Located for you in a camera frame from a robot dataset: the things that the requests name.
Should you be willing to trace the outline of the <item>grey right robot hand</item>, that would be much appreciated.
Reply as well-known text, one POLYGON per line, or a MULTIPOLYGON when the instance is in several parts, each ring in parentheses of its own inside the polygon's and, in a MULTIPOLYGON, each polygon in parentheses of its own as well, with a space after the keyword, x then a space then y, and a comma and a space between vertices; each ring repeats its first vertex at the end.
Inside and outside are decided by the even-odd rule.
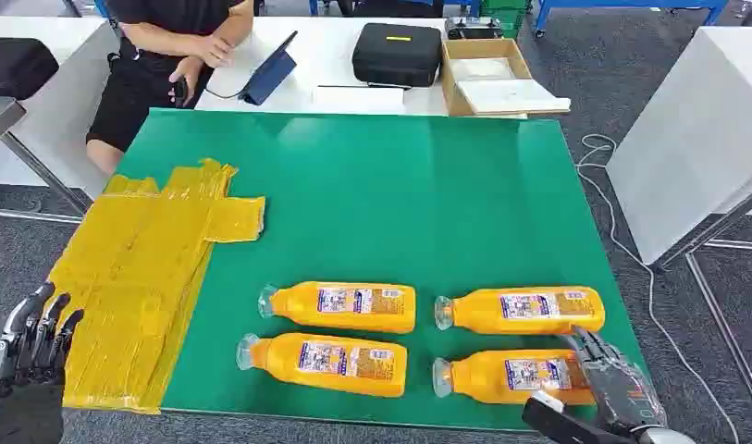
POLYGON ((651 427, 668 425, 649 378, 615 346, 579 326, 573 326, 564 339, 586 377, 604 430, 624 438, 639 438, 651 427))

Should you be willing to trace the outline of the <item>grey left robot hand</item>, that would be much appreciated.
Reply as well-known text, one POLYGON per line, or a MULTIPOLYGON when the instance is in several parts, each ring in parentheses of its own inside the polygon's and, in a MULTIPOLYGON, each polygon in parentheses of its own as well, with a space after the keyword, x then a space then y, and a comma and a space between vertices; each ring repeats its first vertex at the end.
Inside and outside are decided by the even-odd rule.
POLYGON ((82 309, 65 321, 59 317, 70 302, 46 281, 10 313, 0 336, 0 443, 58 443, 66 362, 82 309))

